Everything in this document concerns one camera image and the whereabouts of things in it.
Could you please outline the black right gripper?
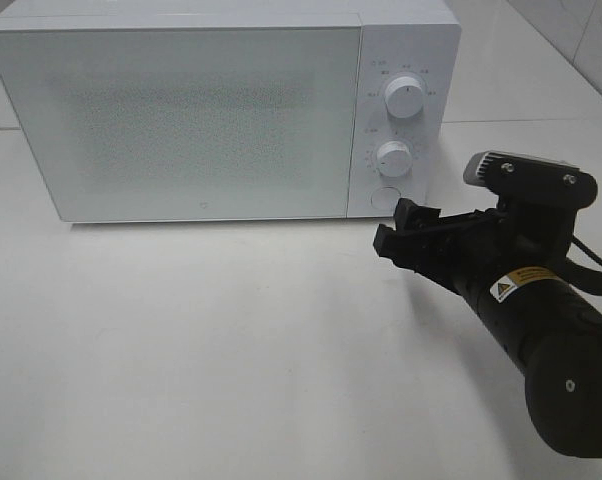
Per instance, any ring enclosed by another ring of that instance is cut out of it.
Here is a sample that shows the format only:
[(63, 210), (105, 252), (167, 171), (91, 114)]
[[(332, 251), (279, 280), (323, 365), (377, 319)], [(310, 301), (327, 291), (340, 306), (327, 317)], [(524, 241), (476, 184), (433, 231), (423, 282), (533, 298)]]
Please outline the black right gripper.
[[(486, 210), (442, 216), (401, 198), (395, 227), (380, 224), (377, 255), (456, 295), (573, 295), (561, 272), (576, 210), (501, 196)], [(498, 285), (507, 289), (500, 291)]]

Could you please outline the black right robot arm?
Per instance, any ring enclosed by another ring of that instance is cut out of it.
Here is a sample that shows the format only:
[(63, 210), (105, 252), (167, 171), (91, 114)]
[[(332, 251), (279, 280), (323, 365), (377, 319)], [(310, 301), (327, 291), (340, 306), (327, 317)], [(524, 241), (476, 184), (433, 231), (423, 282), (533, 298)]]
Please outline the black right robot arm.
[(602, 458), (602, 314), (565, 271), (574, 220), (516, 200), (445, 217), (402, 199), (373, 247), (469, 305), (523, 375), (528, 414), (549, 447)]

